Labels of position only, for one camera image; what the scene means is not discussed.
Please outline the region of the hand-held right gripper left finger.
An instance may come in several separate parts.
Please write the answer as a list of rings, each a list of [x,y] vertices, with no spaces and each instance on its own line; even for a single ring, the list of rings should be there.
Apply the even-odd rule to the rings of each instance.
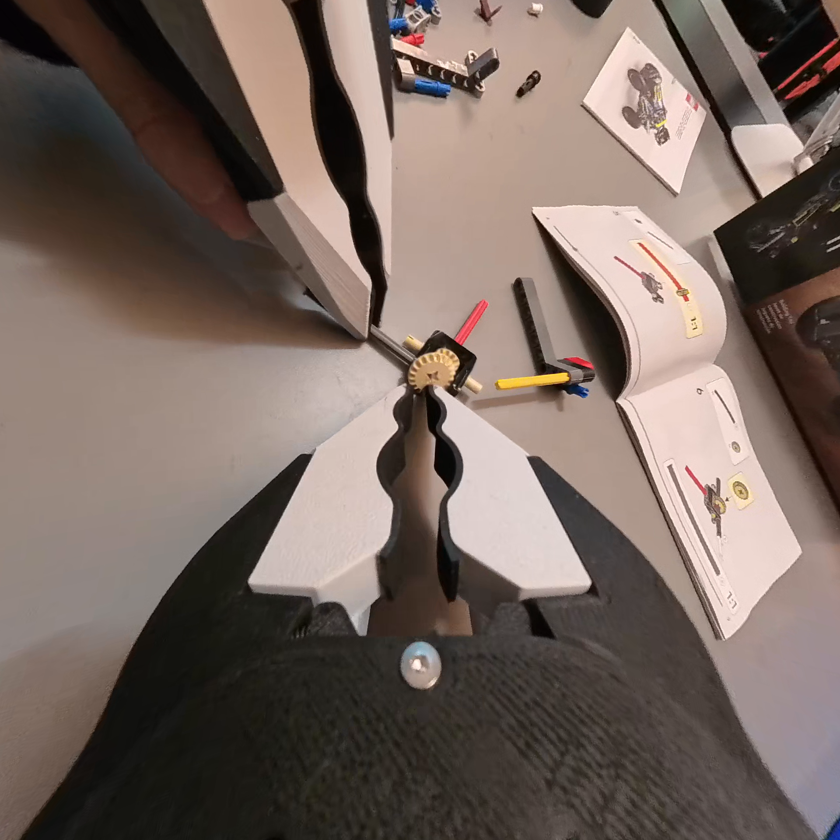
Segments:
[[[340,604],[367,634],[372,605],[389,592],[413,403],[399,385],[314,450],[248,578],[253,592]]]

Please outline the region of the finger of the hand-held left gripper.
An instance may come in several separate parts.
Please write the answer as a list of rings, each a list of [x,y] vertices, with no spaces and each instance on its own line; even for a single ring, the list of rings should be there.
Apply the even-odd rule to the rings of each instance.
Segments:
[[[350,218],[355,252],[383,309],[392,269],[392,52],[387,2],[323,1],[319,17],[338,87],[328,117],[330,174]]]
[[[367,340],[381,309],[354,248],[338,177],[327,173],[323,129],[338,87],[329,65],[300,52],[305,14],[291,2],[205,2],[283,183],[269,201],[250,201],[261,233],[317,303],[347,333]]]

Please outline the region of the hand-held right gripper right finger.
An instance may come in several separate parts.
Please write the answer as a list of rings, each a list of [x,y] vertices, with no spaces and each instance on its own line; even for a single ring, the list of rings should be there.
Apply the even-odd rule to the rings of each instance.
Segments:
[[[437,577],[448,601],[491,615],[502,603],[592,587],[528,453],[436,386],[425,391],[434,469],[445,483]]]

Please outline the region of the tan lego bevel gear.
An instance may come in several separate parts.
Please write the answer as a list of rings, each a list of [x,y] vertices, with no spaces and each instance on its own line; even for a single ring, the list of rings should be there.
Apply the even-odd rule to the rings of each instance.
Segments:
[[[418,355],[410,364],[406,382],[420,392],[429,386],[449,388],[459,371],[459,357],[447,348],[428,351]]]

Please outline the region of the black lego frame axle assembly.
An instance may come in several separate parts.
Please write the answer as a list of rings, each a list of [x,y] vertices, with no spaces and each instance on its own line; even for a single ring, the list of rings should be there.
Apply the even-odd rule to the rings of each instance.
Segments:
[[[404,363],[406,374],[410,364],[418,355],[440,348],[452,350],[457,354],[460,365],[455,382],[449,388],[445,388],[445,390],[452,396],[456,396],[464,390],[467,390],[473,395],[477,395],[482,390],[482,384],[472,375],[476,366],[477,357],[466,348],[466,341],[487,309],[488,301],[485,299],[479,300],[454,338],[445,332],[435,331],[425,341],[420,341],[414,336],[409,335],[402,343],[399,343],[375,325],[370,326],[369,336],[386,350],[390,351],[400,362]]]

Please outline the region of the grey lego beam assembly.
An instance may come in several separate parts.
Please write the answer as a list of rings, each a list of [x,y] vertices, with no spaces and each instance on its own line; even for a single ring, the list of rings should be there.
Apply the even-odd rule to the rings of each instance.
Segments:
[[[470,51],[464,62],[441,59],[428,54],[424,49],[403,41],[392,42],[392,55],[401,88],[408,90],[408,82],[420,80],[448,85],[467,91],[480,99],[486,91],[486,79],[500,67],[495,48],[482,54]]]

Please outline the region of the pile of mixed lego pieces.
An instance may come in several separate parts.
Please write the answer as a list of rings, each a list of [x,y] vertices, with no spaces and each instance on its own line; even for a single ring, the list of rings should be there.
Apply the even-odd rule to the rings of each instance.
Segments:
[[[420,55],[428,49],[429,31],[443,20],[438,1],[389,2],[388,33],[393,57]]]

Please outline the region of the open lego instruction booklet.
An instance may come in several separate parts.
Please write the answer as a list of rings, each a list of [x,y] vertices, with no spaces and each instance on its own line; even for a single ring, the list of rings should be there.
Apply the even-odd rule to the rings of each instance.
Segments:
[[[713,632],[729,639],[802,549],[717,365],[728,325],[718,284],[635,206],[532,214],[621,334],[615,405]]]

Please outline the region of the black lego beam yellow axle assembly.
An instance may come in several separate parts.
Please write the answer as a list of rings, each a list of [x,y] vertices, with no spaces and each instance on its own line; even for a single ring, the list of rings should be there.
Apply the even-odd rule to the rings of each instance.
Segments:
[[[497,380],[496,389],[513,391],[534,386],[555,386],[567,395],[586,398],[589,395],[587,385],[595,379],[593,364],[579,357],[561,359],[556,356],[533,279],[518,277],[513,281],[512,291],[536,373]]]

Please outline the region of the closed lego instruction booklet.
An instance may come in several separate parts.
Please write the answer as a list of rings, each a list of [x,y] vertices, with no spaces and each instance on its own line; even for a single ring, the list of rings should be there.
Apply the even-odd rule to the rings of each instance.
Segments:
[[[630,28],[586,93],[583,108],[674,196],[707,110]]]

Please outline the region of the dark lego set box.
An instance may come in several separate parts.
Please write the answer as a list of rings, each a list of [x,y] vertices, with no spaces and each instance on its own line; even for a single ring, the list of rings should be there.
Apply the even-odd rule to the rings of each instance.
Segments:
[[[742,314],[839,502],[839,150],[715,231]]]

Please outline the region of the person's left hand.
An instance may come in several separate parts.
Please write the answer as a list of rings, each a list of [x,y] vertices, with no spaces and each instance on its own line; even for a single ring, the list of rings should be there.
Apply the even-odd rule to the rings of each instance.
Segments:
[[[2,41],[57,67],[80,69],[143,157],[199,216],[244,240],[258,228],[194,117],[152,78],[84,1],[1,2]]]

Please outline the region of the black and red equipment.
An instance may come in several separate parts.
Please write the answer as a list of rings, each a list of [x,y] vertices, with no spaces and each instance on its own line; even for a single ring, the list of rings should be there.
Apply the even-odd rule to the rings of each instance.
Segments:
[[[797,122],[839,89],[839,36],[822,2],[783,2],[784,26],[758,67],[784,116]]]

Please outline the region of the clear plastic bag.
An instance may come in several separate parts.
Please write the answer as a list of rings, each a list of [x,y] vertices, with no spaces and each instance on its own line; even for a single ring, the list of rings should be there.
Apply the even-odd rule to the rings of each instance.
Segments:
[[[816,115],[821,116],[819,122],[814,122],[813,131],[803,143],[801,153],[795,156],[793,162],[794,173],[799,175],[819,162],[828,151],[838,147],[839,137],[839,93],[827,105],[820,106],[806,115],[812,122]]]

